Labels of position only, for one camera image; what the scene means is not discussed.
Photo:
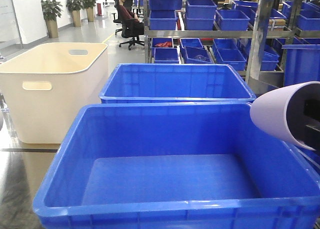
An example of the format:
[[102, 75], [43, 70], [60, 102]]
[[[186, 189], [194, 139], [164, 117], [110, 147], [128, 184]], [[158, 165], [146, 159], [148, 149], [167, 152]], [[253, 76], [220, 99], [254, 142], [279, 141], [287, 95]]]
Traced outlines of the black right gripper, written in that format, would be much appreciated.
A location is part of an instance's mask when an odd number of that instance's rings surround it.
[[303, 142], [306, 145], [320, 144], [320, 101], [308, 99], [304, 101]]

